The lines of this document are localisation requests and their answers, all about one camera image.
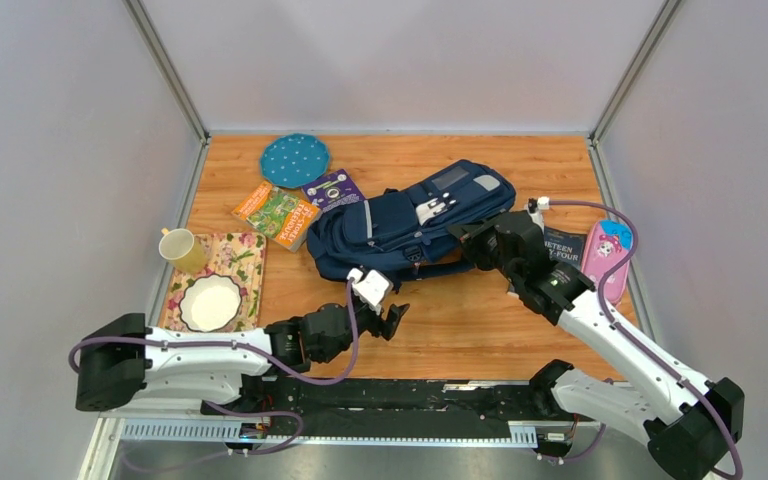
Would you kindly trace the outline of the orange treehouse book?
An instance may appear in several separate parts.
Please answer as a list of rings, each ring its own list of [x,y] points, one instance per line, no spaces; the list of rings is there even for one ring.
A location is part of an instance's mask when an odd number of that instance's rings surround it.
[[[233,210],[232,214],[291,252],[307,238],[322,210],[307,200],[263,181]]]

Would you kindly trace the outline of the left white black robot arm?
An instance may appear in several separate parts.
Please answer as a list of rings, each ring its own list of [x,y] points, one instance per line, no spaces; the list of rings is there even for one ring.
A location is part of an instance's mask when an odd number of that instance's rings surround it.
[[[307,377],[313,364],[355,353],[364,333],[391,340],[406,304],[385,313],[354,299],[264,328],[199,333],[150,327],[128,313],[82,339],[69,353],[77,374],[75,407],[107,412],[132,403],[182,400],[231,405],[251,415],[264,405],[265,387],[254,377]]]

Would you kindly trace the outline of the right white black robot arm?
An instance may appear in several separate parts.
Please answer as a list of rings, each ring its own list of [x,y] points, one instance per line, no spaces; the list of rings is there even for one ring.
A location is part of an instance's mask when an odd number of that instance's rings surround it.
[[[566,411],[599,421],[644,445],[674,479],[702,479],[725,456],[731,478],[742,478],[737,443],[745,395],[738,385],[709,380],[637,330],[586,275],[551,259],[529,213],[500,213],[449,231],[469,262],[499,271],[525,307],[584,342],[631,385],[623,389],[554,360],[533,378],[542,383],[530,391],[537,415]]]

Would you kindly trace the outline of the Nineteen Eighty-Four dark book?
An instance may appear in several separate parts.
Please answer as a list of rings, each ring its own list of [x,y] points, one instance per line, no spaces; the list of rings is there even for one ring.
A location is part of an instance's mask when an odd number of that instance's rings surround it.
[[[582,268],[586,240],[587,235],[584,233],[572,233],[549,226],[544,228],[544,243],[550,257],[578,270]]]

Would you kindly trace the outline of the navy blue backpack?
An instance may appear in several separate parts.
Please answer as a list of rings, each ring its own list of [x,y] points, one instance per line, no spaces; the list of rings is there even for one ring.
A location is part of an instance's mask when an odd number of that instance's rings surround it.
[[[516,189],[496,170],[458,160],[403,190],[335,207],[307,232],[306,245],[319,275],[343,281],[353,268],[377,270],[395,288],[406,281],[467,272],[454,225],[481,224],[510,210]]]

